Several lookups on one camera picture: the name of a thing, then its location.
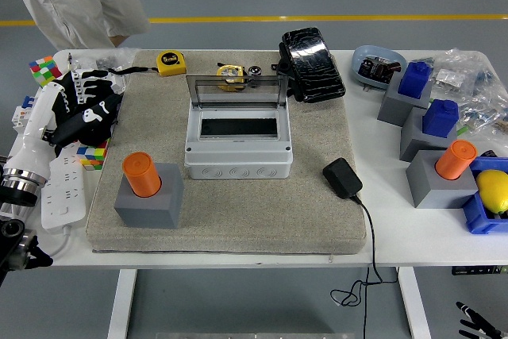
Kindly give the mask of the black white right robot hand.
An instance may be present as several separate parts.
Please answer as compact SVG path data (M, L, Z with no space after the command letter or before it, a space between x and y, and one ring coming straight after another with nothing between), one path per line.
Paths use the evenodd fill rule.
M458 330L459 335L471 339L507 338L507 332L495 328L491 323L489 323L487 319L485 319L481 314L477 313L471 307L463 304L462 302L456 302L456 306L462 313L464 313L468 317L467 320L461 319L460 323L466 328L471 330L471 332L469 332L465 329L459 329Z

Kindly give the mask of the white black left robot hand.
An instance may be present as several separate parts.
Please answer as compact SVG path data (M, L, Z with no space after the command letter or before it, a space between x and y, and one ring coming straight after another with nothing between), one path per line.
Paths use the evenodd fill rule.
M97 146L111 137L125 91L124 79L108 70L76 69L45 85L33 106L21 147L4 175L49 178L49 163L74 141Z

